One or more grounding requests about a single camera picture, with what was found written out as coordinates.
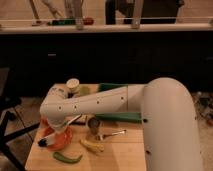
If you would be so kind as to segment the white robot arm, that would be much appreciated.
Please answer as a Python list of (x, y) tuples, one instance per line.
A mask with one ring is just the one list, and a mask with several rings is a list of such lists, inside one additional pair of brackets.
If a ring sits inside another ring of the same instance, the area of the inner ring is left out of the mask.
[(74, 98), (57, 84), (40, 107), (40, 114), (56, 131), (68, 116), (125, 112), (141, 115), (147, 171), (204, 171), (192, 96), (173, 78)]

